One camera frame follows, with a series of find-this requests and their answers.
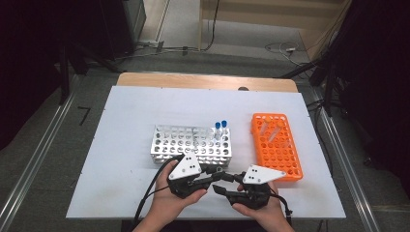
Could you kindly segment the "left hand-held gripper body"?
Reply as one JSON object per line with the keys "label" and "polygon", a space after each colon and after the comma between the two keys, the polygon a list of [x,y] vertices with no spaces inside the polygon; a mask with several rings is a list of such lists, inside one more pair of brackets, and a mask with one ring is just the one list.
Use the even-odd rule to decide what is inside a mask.
{"label": "left hand-held gripper body", "polygon": [[195,153],[181,155],[167,178],[171,192],[187,198],[197,190],[207,189],[212,183],[210,178],[197,180],[204,171],[205,167],[200,165]]}

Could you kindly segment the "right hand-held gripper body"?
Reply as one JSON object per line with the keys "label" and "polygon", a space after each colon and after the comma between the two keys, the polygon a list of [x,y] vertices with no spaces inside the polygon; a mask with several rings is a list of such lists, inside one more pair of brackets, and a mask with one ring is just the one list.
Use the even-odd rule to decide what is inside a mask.
{"label": "right hand-held gripper body", "polygon": [[225,197],[231,205],[240,203],[250,209],[261,209],[268,204],[271,197],[271,189],[268,183],[285,175],[284,171],[251,165],[246,171],[243,183],[240,184],[243,187],[243,191],[234,191],[233,196]]}

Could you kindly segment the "silver metal tube rack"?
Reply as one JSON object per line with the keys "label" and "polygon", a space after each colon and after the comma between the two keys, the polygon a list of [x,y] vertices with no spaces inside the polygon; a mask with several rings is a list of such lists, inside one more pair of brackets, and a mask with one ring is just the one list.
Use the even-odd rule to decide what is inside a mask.
{"label": "silver metal tube rack", "polygon": [[228,127],[188,127],[156,125],[151,145],[154,163],[194,153],[199,163],[228,166],[232,145]]}

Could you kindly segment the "orange plastic tube rack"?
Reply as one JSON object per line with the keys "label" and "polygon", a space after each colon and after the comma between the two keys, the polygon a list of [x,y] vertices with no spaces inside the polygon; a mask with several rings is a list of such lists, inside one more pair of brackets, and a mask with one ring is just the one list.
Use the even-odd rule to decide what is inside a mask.
{"label": "orange plastic tube rack", "polygon": [[[272,122],[263,136],[260,129],[265,117],[271,117]],[[269,136],[274,130],[277,121],[282,120],[284,127],[272,142]],[[256,162],[260,166],[284,171],[286,175],[282,181],[297,182],[304,177],[300,164],[293,134],[285,114],[279,113],[254,113],[251,118],[250,132],[256,153]]]}

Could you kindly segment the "person's left hand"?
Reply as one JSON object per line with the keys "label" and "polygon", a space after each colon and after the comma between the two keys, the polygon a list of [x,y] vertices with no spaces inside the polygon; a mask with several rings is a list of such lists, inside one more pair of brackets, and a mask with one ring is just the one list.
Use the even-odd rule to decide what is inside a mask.
{"label": "person's left hand", "polygon": [[167,178],[176,164],[175,160],[169,163],[156,181],[156,192],[146,217],[152,222],[151,228],[155,231],[160,231],[179,216],[185,208],[197,203],[207,193],[206,189],[200,189],[186,198],[174,195],[167,187]]}

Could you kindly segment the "person's right hand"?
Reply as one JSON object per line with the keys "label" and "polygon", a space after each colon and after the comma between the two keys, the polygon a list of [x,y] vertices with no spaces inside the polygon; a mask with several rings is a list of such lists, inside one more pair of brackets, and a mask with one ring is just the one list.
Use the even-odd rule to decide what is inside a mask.
{"label": "person's right hand", "polygon": [[240,203],[233,204],[232,208],[243,216],[253,218],[261,227],[265,223],[278,221],[287,222],[285,215],[283,214],[281,202],[276,197],[271,197],[268,204],[259,210],[250,209]]}

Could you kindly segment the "white board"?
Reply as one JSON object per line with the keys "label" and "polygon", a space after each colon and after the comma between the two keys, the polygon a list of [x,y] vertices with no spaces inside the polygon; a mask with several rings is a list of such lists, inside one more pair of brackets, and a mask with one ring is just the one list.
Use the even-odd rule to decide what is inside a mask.
{"label": "white board", "polygon": [[303,168],[297,182],[278,190],[293,218],[344,218],[345,213],[299,93],[112,87],[83,165],[68,218],[133,218],[157,173],[150,148],[157,125],[211,127],[226,121],[232,131],[231,173],[255,162],[250,121],[257,112],[283,113]]}

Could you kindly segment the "wooden table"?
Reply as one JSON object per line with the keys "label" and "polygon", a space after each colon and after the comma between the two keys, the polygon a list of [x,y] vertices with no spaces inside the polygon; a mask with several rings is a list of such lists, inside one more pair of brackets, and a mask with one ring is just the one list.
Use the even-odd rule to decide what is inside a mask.
{"label": "wooden table", "polygon": [[218,90],[238,90],[245,86],[249,91],[298,92],[291,79],[161,72],[124,72],[119,75],[117,85]]}

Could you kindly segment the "black metal stand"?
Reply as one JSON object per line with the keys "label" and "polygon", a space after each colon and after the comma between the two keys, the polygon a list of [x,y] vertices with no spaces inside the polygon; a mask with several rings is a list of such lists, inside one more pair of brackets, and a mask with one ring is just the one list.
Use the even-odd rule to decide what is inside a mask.
{"label": "black metal stand", "polygon": [[60,59],[60,75],[61,75],[61,98],[59,104],[65,103],[70,95],[69,81],[69,64],[72,64],[76,73],[86,74],[88,66],[84,60],[85,57],[91,58],[98,64],[106,67],[113,73],[124,73],[125,70],[120,70],[116,66],[110,64],[101,56],[81,45],[71,41],[63,41],[59,44],[59,59]]}
{"label": "black metal stand", "polygon": [[313,69],[313,74],[308,79],[308,82],[314,87],[325,84],[322,106],[324,107],[327,115],[331,117],[331,107],[337,104],[332,100],[333,90],[336,84],[336,66],[330,57],[325,55],[322,58],[315,59],[299,68],[296,68],[294,71],[281,75],[280,78],[290,79],[311,69]]}

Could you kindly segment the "dark cabinet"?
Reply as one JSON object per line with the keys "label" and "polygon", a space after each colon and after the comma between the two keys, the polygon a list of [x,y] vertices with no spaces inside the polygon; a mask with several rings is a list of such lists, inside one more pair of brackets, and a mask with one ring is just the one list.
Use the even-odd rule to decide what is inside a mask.
{"label": "dark cabinet", "polygon": [[134,53],[146,21],[143,0],[99,0],[111,60]]}

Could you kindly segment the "aluminium floor rail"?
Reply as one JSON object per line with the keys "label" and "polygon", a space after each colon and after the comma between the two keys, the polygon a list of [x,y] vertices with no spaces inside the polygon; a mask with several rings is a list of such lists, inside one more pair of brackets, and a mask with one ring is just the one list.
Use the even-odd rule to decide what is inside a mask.
{"label": "aluminium floor rail", "polygon": [[17,180],[15,186],[8,195],[5,205],[0,213],[0,232],[7,232],[12,224],[15,214],[17,213],[21,203],[23,202],[30,186],[32,185],[43,161],[47,155],[56,134],[58,133],[66,115],[68,114],[74,98],[77,95],[78,88],[81,85],[84,77],[75,74],[70,82],[69,87],[72,91],[69,93],[64,103],[59,105],[51,119],[51,122],[46,128],[42,139],[36,147],[31,159],[26,164],[22,174]]}
{"label": "aluminium floor rail", "polygon": [[335,156],[340,165],[346,184],[353,198],[356,210],[361,218],[366,232],[381,232],[376,217],[367,200],[365,191],[356,175],[354,166],[352,165],[340,136],[337,127],[334,124],[334,119],[329,117],[326,112],[321,113],[321,120],[327,131],[329,139],[335,151]]}

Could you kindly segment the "wooden wall panel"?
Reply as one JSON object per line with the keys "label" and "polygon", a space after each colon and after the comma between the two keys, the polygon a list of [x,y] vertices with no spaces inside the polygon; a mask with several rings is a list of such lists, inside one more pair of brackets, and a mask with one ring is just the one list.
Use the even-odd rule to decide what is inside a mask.
{"label": "wooden wall panel", "polygon": [[320,56],[337,31],[353,0],[200,0],[197,45],[202,46],[204,19],[219,7],[221,21],[297,28],[308,57]]}

